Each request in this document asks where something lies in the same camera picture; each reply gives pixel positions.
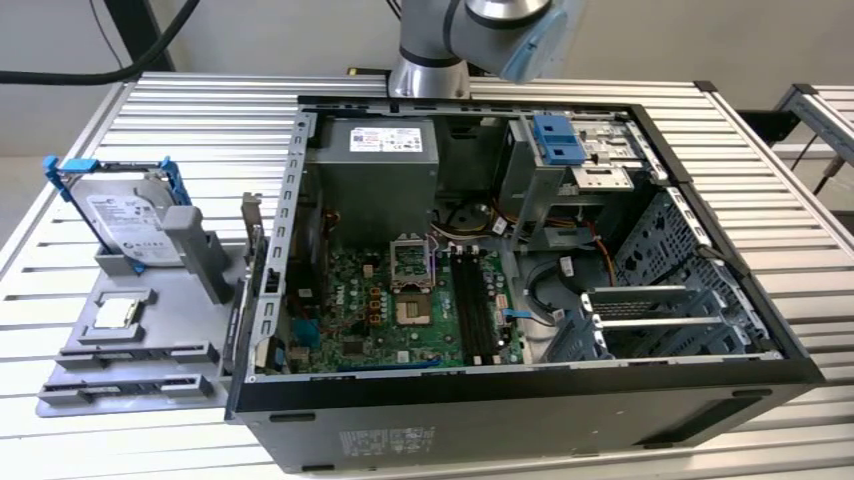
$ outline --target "blue plastic latch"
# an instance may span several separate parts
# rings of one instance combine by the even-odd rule
[[[296,342],[302,347],[317,348],[320,345],[320,325],[317,324],[317,319],[312,318],[306,320],[304,318],[294,318],[292,325]]]
[[[174,163],[169,157],[165,157],[160,162],[160,170],[165,172],[165,178],[169,181],[172,194],[174,195],[177,204],[192,205],[192,202],[189,201],[189,194],[186,193],[186,188],[184,188],[181,172],[177,169],[177,163]]]
[[[99,167],[99,162],[93,158],[69,158],[59,168],[62,173],[91,173]]]
[[[533,138],[542,147],[546,165],[580,165],[587,160],[572,123],[563,115],[533,115]]]
[[[530,312],[526,312],[524,310],[513,310],[512,308],[504,308],[501,310],[501,315],[504,315],[504,317],[512,318],[533,318]]]
[[[55,155],[47,155],[46,157],[43,157],[43,160],[41,161],[41,166],[43,167],[43,176],[47,178],[47,182],[50,182],[50,185],[55,187],[59,198],[65,202],[73,203],[73,198],[70,197],[70,191],[67,190],[67,187],[62,182],[61,171],[58,169],[58,157]]]

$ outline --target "aluminum table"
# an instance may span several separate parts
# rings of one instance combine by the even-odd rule
[[[854,478],[854,239],[713,91],[693,83],[472,81],[482,100],[639,103],[829,383],[697,448],[340,472],[346,478]],[[205,228],[238,241],[244,191],[274,197],[296,95],[380,96],[381,77],[148,74],[111,89],[69,152],[180,162]],[[273,201],[261,207],[270,221]],[[222,410],[39,419],[35,397],[97,268],[45,188],[0,252],[0,458],[9,478],[285,478]]]

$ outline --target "expansion slot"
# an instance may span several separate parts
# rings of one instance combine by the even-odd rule
[[[450,254],[450,275],[465,364],[492,365],[497,346],[476,252],[468,250]]]

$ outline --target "power supply label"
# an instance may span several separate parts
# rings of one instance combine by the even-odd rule
[[[349,131],[350,152],[421,152],[420,128],[353,128]]]
[[[180,264],[153,205],[132,195],[89,195],[86,202],[109,238],[127,257],[145,265]]]
[[[428,453],[436,427],[349,430],[338,433],[344,455],[410,455]]]

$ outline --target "side panel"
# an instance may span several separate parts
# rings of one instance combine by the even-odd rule
[[[675,446],[695,445],[803,391],[791,385],[716,388],[241,417],[276,464],[297,473],[624,451],[656,435],[679,440]]]

